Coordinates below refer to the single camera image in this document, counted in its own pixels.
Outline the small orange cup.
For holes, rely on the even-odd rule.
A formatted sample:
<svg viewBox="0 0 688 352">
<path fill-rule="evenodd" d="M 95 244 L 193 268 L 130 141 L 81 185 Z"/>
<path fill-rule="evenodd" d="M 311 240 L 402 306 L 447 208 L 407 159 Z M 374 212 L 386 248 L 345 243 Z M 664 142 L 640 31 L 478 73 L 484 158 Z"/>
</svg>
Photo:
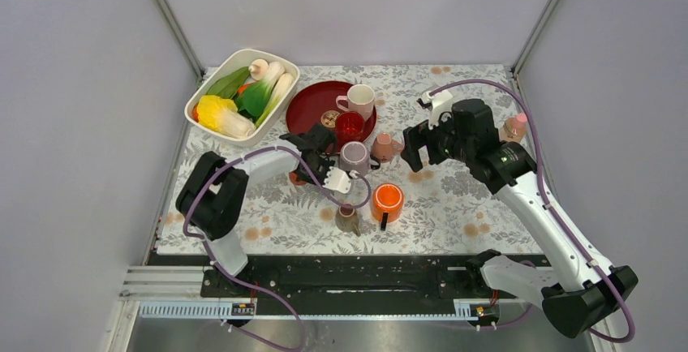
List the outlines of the small orange cup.
<svg viewBox="0 0 688 352">
<path fill-rule="evenodd" d="M 307 184 L 307 181 L 303 180 L 295 171 L 289 172 L 288 177 L 294 186 L 300 187 Z"/>
</svg>

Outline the lilac mug black handle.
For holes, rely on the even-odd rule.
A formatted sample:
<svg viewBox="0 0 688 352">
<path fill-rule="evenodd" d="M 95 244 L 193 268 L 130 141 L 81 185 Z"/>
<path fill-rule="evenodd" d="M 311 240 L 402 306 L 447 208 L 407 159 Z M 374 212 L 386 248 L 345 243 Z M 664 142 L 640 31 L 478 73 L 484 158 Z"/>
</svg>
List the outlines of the lilac mug black handle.
<svg viewBox="0 0 688 352">
<path fill-rule="evenodd" d="M 355 171 L 360 176 L 365 176 L 372 170 L 378 170 L 381 162 L 370 153 L 365 144 L 351 141 L 341 147 L 338 165 L 348 173 Z"/>
</svg>

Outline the red glossy mug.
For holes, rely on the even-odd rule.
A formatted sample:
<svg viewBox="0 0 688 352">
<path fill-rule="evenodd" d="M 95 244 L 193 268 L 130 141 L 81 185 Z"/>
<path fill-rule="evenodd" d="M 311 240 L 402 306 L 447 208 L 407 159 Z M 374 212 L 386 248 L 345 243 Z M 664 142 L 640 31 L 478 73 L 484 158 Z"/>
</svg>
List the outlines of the red glossy mug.
<svg viewBox="0 0 688 352">
<path fill-rule="evenodd" d="M 340 145 L 360 141 L 363 137 L 365 120 L 356 112 L 340 114 L 335 122 L 335 132 Z"/>
</svg>

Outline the round red lacquer tray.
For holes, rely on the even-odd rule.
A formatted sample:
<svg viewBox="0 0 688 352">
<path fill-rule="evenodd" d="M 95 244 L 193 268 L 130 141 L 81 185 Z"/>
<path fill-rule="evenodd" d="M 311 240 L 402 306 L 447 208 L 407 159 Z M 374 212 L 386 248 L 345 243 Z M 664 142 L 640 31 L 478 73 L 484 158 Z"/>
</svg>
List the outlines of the round red lacquer tray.
<svg viewBox="0 0 688 352">
<path fill-rule="evenodd" d="M 347 120 L 359 130 L 358 141 L 364 142 L 371 137 L 377 123 L 377 112 L 365 123 L 354 121 L 353 115 L 346 114 L 346 94 L 353 84 L 344 81 L 324 81 L 315 83 L 298 92 L 286 111 L 287 130 L 293 134 L 306 133 L 315 125 L 322 125 L 338 138 L 337 147 L 330 146 L 328 153 L 339 154 L 342 145 L 342 126 Z"/>
</svg>

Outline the pale pink white mug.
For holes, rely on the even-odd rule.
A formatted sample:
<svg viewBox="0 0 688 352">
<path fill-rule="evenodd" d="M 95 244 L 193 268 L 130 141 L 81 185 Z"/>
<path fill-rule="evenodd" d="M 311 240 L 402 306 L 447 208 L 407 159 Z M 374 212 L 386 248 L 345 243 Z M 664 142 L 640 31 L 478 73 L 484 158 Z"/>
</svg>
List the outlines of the pale pink white mug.
<svg viewBox="0 0 688 352">
<path fill-rule="evenodd" d="M 356 84 L 348 89 L 346 95 L 338 96 L 335 104 L 340 110 L 355 112 L 367 121 L 374 110 L 375 93 L 366 84 Z"/>
</svg>

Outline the orange mug black handle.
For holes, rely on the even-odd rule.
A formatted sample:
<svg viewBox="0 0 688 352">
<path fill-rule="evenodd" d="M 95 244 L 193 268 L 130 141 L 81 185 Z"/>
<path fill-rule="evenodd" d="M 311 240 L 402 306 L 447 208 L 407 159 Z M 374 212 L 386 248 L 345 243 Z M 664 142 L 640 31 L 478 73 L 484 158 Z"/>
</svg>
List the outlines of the orange mug black handle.
<svg viewBox="0 0 688 352">
<path fill-rule="evenodd" d="M 371 213 L 381 231 L 386 231 L 401 216 L 404 200 L 404 193 L 396 184 L 385 182 L 375 189 L 371 198 Z"/>
</svg>

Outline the brown small mug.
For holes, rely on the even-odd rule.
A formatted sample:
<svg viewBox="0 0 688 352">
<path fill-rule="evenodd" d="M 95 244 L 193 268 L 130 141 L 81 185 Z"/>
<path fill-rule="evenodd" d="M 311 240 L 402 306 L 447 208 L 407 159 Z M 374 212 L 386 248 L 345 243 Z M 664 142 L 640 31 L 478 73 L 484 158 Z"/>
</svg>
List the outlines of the brown small mug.
<svg viewBox="0 0 688 352">
<path fill-rule="evenodd" d="M 360 219 L 356 209 L 351 204 L 340 206 L 335 215 L 335 225 L 344 233 L 352 233 L 361 236 Z"/>
</svg>

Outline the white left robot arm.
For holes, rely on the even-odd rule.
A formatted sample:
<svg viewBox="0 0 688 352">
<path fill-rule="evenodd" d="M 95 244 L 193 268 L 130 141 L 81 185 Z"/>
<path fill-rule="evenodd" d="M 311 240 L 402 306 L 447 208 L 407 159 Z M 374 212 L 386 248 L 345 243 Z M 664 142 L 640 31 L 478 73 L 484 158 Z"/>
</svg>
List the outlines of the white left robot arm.
<svg viewBox="0 0 688 352">
<path fill-rule="evenodd" d="M 281 135 L 273 145 L 225 159 L 211 151 L 197 161 L 175 206 L 184 216 L 183 232 L 198 238 L 208 256 L 224 269 L 221 286 L 240 296 L 249 291 L 252 275 L 245 269 L 248 258 L 234 228 L 239 221 L 246 192 L 269 178 L 293 173 L 305 183 L 346 194 L 351 178 L 336 166 L 329 152 L 335 134 L 320 124 L 306 133 Z"/>
</svg>

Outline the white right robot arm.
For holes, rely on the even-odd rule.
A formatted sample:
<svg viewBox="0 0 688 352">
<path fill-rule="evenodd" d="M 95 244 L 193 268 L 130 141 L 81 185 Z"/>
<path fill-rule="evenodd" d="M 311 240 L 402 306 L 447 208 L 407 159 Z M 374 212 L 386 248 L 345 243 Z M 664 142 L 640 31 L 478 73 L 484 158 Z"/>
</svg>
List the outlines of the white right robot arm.
<svg viewBox="0 0 688 352">
<path fill-rule="evenodd" d="M 628 266 L 615 266 L 580 232 L 555 199 L 539 184 L 535 160 L 518 142 L 500 140 L 492 110 L 480 99 L 440 104 L 420 98 L 429 110 L 425 121 L 403 132 L 401 157 L 411 170 L 428 161 L 464 163 L 471 176 L 507 205 L 526 226 L 546 255 L 551 271 L 530 268 L 495 250 L 469 260 L 465 284 L 470 293 L 484 297 L 493 290 L 512 294 L 540 308 L 563 336 L 576 338 L 624 307 L 639 283 Z"/>
</svg>

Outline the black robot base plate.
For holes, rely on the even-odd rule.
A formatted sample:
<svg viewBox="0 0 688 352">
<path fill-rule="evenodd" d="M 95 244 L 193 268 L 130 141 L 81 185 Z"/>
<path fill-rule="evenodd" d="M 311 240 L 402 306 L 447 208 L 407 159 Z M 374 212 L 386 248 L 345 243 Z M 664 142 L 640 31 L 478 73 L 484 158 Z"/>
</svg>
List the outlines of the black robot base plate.
<svg viewBox="0 0 688 352">
<path fill-rule="evenodd" d="M 466 266 L 470 255 L 250 255 L 230 281 L 204 270 L 203 298 L 246 298 L 259 316 L 285 315 L 270 292 L 302 316 L 442 316 L 454 302 L 488 303 L 493 292 L 477 286 Z"/>
</svg>

